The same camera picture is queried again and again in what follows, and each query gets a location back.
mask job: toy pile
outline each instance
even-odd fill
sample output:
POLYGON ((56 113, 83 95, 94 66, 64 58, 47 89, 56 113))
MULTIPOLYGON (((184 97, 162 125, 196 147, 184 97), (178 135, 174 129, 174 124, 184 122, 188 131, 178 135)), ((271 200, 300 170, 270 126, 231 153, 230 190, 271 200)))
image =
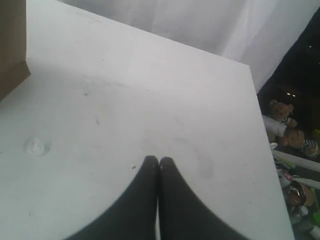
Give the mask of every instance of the toy pile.
POLYGON ((263 115, 263 121, 270 143, 288 146, 301 151, 305 156, 316 158, 320 154, 319 143, 313 139, 306 139, 305 133, 297 129, 297 121, 290 118, 294 106, 271 100, 269 115, 263 115))

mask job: cardboard box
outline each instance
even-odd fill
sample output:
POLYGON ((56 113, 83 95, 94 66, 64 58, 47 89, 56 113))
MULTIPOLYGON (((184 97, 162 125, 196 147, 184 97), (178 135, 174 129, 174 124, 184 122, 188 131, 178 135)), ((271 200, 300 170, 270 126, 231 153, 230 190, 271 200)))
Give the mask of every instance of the cardboard box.
POLYGON ((29 75, 26 0, 0 0, 0 101, 29 75))

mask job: white curtain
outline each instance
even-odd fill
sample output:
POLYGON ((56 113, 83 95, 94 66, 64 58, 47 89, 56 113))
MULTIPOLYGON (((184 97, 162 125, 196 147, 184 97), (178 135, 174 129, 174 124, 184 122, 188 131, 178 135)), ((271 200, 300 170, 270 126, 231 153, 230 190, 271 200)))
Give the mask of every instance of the white curtain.
POLYGON ((61 1, 248 64, 257 92, 320 7, 320 0, 61 1))

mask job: white table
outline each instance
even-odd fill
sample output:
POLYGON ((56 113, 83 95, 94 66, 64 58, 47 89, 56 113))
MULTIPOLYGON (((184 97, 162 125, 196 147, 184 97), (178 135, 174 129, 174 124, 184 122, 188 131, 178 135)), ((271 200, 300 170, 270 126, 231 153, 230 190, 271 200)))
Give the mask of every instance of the white table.
POLYGON ((75 233, 146 155, 245 236, 293 239, 247 65, 51 0, 27 22, 32 75, 0 103, 0 239, 75 233))

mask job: teddy bear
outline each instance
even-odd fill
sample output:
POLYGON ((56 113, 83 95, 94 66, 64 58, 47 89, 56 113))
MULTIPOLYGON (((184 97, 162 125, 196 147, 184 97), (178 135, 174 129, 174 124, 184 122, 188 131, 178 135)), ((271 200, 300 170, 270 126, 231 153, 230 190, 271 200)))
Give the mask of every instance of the teddy bear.
MULTIPOLYGON (((278 102, 277 100, 271 100, 269 103, 269 117, 286 125, 288 129, 294 129, 298 124, 296 120, 289 117, 293 110, 294 106, 292 104, 285 104, 283 102, 278 102)), ((276 140, 277 136, 272 132, 267 131, 267 137, 269 142, 272 143, 276 140)))
POLYGON ((284 136, 279 137, 281 146, 289 146, 300 150, 305 156, 315 158, 320 154, 320 147, 316 141, 305 139, 303 131, 287 128, 284 136))

